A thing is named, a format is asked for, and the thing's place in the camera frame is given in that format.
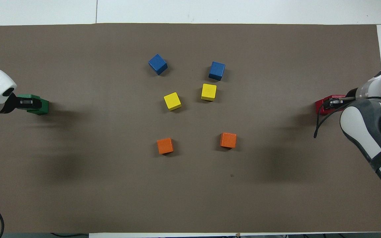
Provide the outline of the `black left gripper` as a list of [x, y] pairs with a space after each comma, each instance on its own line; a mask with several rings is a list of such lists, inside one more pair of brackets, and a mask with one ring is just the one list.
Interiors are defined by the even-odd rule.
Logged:
[[0, 114], [8, 114], [15, 109], [27, 110], [29, 108], [29, 110], [39, 110], [42, 107], [41, 99], [30, 99], [30, 103], [25, 102], [24, 104], [23, 101], [29, 101], [29, 98], [18, 97], [15, 93], [11, 93], [0, 110]]

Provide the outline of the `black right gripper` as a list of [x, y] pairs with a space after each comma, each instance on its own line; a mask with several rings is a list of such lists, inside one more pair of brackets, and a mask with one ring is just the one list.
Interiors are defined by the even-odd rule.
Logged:
[[[358, 88], [351, 89], [346, 95], [345, 100], [355, 100]], [[345, 104], [339, 98], [329, 98], [324, 101], [324, 109], [337, 109]]]

